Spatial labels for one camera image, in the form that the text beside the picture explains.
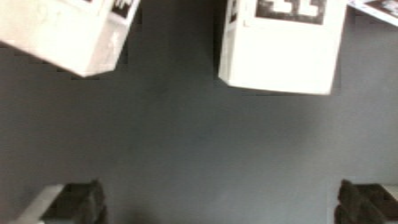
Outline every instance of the gray surface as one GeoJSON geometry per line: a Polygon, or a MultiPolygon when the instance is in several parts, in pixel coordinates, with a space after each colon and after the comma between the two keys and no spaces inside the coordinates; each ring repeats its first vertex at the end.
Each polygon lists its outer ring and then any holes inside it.
{"type": "Polygon", "coordinates": [[[255,96],[213,80],[211,4],[145,0],[101,80],[0,49],[0,223],[94,177],[131,224],[330,224],[341,178],[398,183],[398,30],[350,11],[332,96],[255,96]]]}

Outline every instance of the black object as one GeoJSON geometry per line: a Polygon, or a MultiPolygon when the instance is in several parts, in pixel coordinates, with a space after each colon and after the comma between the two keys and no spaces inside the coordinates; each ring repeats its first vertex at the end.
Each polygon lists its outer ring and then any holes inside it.
{"type": "Polygon", "coordinates": [[[67,184],[53,200],[40,220],[46,224],[94,224],[104,209],[99,182],[67,184]]]}
{"type": "Polygon", "coordinates": [[[341,182],[335,224],[398,224],[398,201],[380,184],[341,182]]]}

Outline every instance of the gray floor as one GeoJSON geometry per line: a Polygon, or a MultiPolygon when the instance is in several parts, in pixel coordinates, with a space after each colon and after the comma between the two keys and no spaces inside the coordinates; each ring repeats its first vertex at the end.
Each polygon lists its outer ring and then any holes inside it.
{"type": "Polygon", "coordinates": [[[0,49],[0,223],[95,177],[127,224],[332,224],[341,179],[398,183],[398,29],[350,10],[332,96],[257,94],[213,79],[211,5],[143,1],[99,80],[0,49]]]}

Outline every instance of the white box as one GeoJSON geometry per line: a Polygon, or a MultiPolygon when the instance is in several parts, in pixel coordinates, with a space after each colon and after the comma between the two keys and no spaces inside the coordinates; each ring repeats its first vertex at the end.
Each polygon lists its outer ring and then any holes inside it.
{"type": "Polygon", "coordinates": [[[218,77],[241,88],[328,94],[346,0],[229,0],[218,77]]]}
{"type": "Polygon", "coordinates": [[[396,0],[348,0],[348,5],[398,26],[398,1],[396,0]]]}
{"type": "Polygon", "coordinates": [[[0,0],[0,41],[79,76],[111,71],[140,0],[0,0]]]}

